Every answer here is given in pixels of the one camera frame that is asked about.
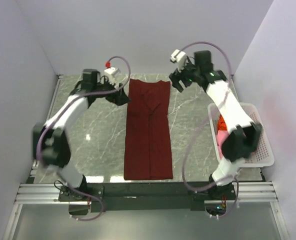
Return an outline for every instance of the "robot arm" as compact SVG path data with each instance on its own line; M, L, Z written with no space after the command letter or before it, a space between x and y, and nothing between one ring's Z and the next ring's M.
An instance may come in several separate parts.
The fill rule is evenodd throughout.
M48 127L59 114L63 112L75 98L91 92L104 92L117 88L115 78L119 69L108 67L100 77L100 72L95 69L84 69L82 80L77 82L62 108L44 124L36 124L33 128L33 157L36 159L38 140L43 131ZM42 158L45 167L60 173L60 175L73 187L81 192L87 192L85 176L78 172L75 165L70 161L71 151L66 133L97 98L105 98L107 101L121 106L130 102L123 88L119 91L97 96L84 96L75 101L60 117L50 131L47 132L42 143Z
M193 64L186 53L175 50L170 61L177 63L177 69L169 75L172 86L182 92L184 89L180 81L186 88L193 82L197 83L216 104L226 123L229 136L222 144L223 157L210 176L210 181L215 181L217 186L230 184L232 179L220 179L235 176L244 158L256 151L262 125L254 123L245 113L230 90L224 73L214 70L210 51L195 52Z

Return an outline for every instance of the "red cloth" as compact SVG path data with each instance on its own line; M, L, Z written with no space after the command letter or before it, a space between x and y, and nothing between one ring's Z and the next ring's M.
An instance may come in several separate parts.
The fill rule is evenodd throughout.
M170 82L131 79L124 152L125 180L173 178L168 124Z

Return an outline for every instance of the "black base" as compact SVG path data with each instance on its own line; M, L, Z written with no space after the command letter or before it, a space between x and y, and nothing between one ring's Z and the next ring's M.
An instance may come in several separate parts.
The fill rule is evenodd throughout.
M202 187L209 182L189 182L191 186ZM90 195L102 199L105 211L119 210L169 210L190 209L191 211L204 211L206 200L222 200L226 195L227 200L234 200L236 195L234 186L229 184L220 193L198 192L187 190L182 182L152 182L152 183L88 183L87 191ZM64 186L63 194L59 195L59 202L87 201L87 197L75 199L67 192ZM101 205L97 201L91 202L91 212L99 212Z
M212 175L210 175L210 177L209 177L209 182L210 183L213 183L214 182L214 179L213 179ZM221 199L221 197L223 195L226 194L226 196L227 196L227 192L231 188L234 189L234 186L233 186L232 183L229 183L229 184L224 185L224 186L217 186L217 185L215 185L214 187L212 187L212 188L210 188L208 190L208 195L212 199Z

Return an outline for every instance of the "gray marble surface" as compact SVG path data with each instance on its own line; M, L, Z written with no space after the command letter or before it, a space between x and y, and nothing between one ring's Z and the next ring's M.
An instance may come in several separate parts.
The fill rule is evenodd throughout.
M132 74L131 78L145 82L169 81L165 74ZM79 75L63 75L59 78L50 117L66 102L79 79ZM120 75L117 80L124 79L126 76ZM207 107L211 102L197 84L192 84L182 93L171 88L168 121L173 179L153 182L182 181L181 171L185 151L201 121L208 118ZM116 106L105 99L97 99L70 129L68 137L72 153L71 161L87 177L88 182L126 182L123 177L126 117L127 105ZM215 146L208 123L188 157L186 178L188 181L208 181L209 175L217 165ZM242 168L237 178L240 181L262 180L260 168ZM56 179L53 173L39 167L34 183L50 184Z

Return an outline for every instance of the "white wall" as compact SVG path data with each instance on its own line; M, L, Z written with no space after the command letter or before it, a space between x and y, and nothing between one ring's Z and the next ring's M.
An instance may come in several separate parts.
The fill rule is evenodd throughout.
M32 127L44 121L55 73L14 0L0 0L0 239L32 166Z
M264 173L296 240L296 1L273 2L236 71L235 86L263 120L275 157Z
M57 74L103 69L113 55L135 73L168 74L170 54L195 41L218 44L235 71L272 1L17 0ZM218 52L213 58L226 69Z

